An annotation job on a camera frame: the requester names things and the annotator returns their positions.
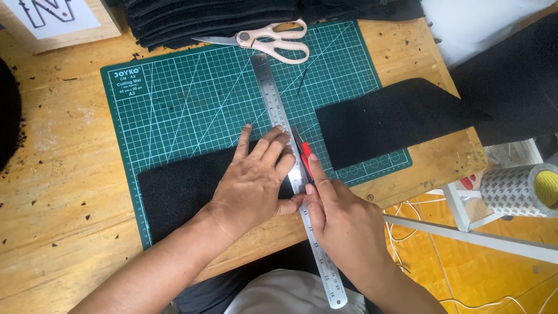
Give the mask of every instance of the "forearm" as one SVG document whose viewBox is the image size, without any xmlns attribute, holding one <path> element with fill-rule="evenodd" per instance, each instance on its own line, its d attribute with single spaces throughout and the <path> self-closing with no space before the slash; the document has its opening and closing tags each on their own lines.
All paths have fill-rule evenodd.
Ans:
<svg viewBox="0 0 558 314">
<path fill-rule="evenodd" d="M 70 313 L 160 313 L 232 243 L 203 208 L 110 276 Z"/>
<path fill-rule="evenodd" d="M 371 270 L 355 285 L 361 293 L 385 314 L 446 314 L 444 307 L 393 263 L 381 271 Z"/>
</svg>

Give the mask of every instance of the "wooden table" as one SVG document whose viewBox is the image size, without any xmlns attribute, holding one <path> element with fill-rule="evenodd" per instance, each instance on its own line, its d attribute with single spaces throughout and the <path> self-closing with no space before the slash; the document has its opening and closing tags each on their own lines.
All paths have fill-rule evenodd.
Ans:
<svg viewBox="0 0 558 314">
<path fill-rule="evenodd" d="M 121 25 L 121 12 L 115 12 Z M 458 95 L 424 19 L 359 21 L 383 86 L 424 77 Z M 0 178 L 0 308 L 65 313 L 142 251 L 99 69 L 148 53 L 127 27 L 114 39 L 32 56 L 0 31 L 0 56 L 16 66 L 27 140 Z M 486 166 L 473 128 L 409 148 L 413 166 L 352 190 L 387 207 Z M 298 215 L 241 238 L 196 280 L 305 240 Z"/>
</svg>

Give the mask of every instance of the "white shirt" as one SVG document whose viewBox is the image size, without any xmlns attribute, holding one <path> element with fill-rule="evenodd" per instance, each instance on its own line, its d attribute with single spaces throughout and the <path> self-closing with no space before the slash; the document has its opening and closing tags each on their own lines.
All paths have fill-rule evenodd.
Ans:
<svg viewBox="0 0 558 314">
<path fill-rule="evenodd" d="M 329 307 L 320 277 L 298 270 L 276 269 L 251 281 L 224 314 L 364 314 L 364 296 L 345 288 L 347 304 Z"/>
</svg>

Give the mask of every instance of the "cutting mat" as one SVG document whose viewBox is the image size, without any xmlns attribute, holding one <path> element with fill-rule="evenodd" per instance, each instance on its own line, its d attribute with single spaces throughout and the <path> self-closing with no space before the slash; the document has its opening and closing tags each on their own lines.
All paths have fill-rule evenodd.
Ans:
<svg viewBox="0 0 558 314">
<path fill-rule="evenodd" d="M 268 59 L 291 126 L 309 142 L 329 177 L 354 186 L 411 166 L 403 149 L 332 169 L 315 109 L 381 85 L 356 20 L 311 25 L 302 42 L 310 49 L 307 62 Z M 251 140 L 271 127 L 250 64 L 255 53 L 209 45 L 101 68 L 144 249 L 152 242 L 138 173 L 234 146 L 246 123 L 253 125 Z M 300 58 L 292 51 L 282 53 Z"/>
</svg>

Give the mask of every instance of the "yellow floor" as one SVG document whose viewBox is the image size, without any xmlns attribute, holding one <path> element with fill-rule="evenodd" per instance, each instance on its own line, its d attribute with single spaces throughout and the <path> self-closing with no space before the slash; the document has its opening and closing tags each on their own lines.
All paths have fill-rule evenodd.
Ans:
<svg viewBox="0 0 558 314">
<path fill-rule="evenodd" d="M 439 199 L 442 196 L 424 194 L 410 202 Z M 422 218 L 428 222 L 455 226 L 446 201 L 416 204 Z M 397 207 L 386 212 L 394 214 Z M 399 216 L 416 218 L 412 208 L 404 204 Z M 393 227 L 393 237 L 400 239 L 412 230 Z M 514 217 L 512 221 L 498 219 L 477 231 L 511 236 L 517 239 L 558 245 L 558 218 Z M 475 307 L 499 301 L 504 296 L 516 298 L 527 314 L 538 314 L 550 293 L 558 287 L 558 265 L 526 258 L 498 250 L 468 244 L 427 232 L 417 231 L 409 239 L 394 242 L 409 275 L 427 288 L 438 300 L 455 298 Z M 450 314 L 523 314 L 513 301 L 501 305 L 469 310 L 454 302 L 444 303 Z M 550 299 L 543 314 L 558 313 L 558 292 Z"/>
</svg>

